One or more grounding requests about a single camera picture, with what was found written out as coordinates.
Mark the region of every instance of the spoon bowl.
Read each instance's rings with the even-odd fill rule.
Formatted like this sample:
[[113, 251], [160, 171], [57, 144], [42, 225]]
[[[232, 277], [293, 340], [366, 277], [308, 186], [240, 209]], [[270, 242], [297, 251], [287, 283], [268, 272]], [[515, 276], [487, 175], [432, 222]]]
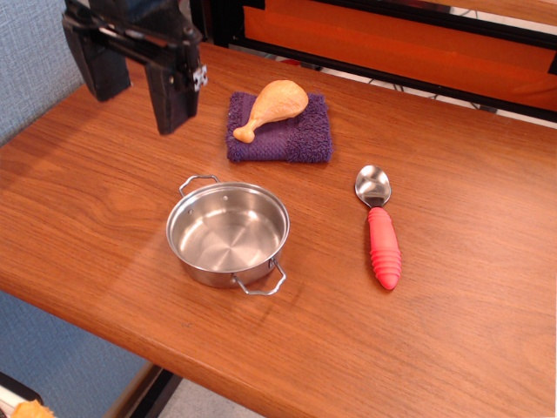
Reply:
[[369, 207], [381, 207], [391, 198], [391, 185], [385, 172], [375, 165], [366, 165], [356, 178], [356, 195]]

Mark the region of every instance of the folded towel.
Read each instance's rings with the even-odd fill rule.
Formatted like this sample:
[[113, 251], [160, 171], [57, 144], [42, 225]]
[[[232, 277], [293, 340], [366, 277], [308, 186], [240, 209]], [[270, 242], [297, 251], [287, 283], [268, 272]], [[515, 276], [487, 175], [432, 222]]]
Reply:
[[236, 91], [230, 99], [226, 146], [230, 161], [284, 160], [291, 163], [323, 163], [331, 160], [332, 139], [325, 97], [309, 93], [309, 103], [295, 118], [270, 122], [255, 130], [250, 144], [232, 133], [250, 118], [256, 96]]

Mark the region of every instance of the pot handle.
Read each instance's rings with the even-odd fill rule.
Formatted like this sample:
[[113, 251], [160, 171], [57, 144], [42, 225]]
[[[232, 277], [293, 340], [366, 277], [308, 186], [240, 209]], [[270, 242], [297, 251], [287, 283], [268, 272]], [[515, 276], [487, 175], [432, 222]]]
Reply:
[[185, 183], [183, 183], [178, 189], [180, 191], [180, 194], [182, 195], [182, 197], [184, 197], [184, 192], [183, 189], [189, 185], [191, 183], [192, 180], [195, 179], [213, 179], [215, 180], [217, 183], [220, 183], [220, 180], [217, 178], [217, 176], [213, 176], [212, 174], [208, 174], [208, 175], [204, 175], [204, 174], [196, 174], [195, 176], [191, 176], [189, 177]]
[[242, 282], [242, 280], [240, 280], [240, 278], [236, 274], [232, 275], [232, 280], [234, 280], [236, 283], [238, 283], [240, 285], [240, 287], [242, 288], [242, 290], [244, 291], [245, 294], [249, 294], [250, 296], [252, 296], [252, 295], [271, 296], [272, 294], [275, 294], [276, 292], [279, 291], [280, 287], [282, 286], [282, 284], [286, 280], [286, 273], [282, 269], [280, 264], [274, 258], [271, 259], [271, 263], [280, 271], [280, 273], [282, 274], [282, 277], [278, 281], [275, 288], [270, 290], [269, 292], [265, 292], [263, 290], [249, 290], [247, 287], [245, 287], [245, 284]]

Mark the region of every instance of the red spoon handle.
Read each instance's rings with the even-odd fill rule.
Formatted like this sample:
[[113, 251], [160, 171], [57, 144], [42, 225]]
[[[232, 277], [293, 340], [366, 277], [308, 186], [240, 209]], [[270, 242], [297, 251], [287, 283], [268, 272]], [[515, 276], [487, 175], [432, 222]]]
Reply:
[[391, 217], [382, 207], [373, 207], [367, 215], [372, 243], [372, 265], [375, 277], [385, 289], [397, 286], [401, 271], [399, 242]]

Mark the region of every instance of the spoon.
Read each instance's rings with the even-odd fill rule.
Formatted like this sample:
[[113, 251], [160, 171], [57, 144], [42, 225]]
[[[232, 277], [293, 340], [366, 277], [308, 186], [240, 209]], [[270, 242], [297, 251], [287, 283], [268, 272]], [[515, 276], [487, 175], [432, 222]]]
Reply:
[[393, 223], [383, 205], [391, 197], [391, 185], [385, 172], [366, 165], [356, 178], [356, 194], [372, 209], [367, 215], [372, 250], [373, 271], [385, 289], [394, 289], [400, 278], [401, 258]]

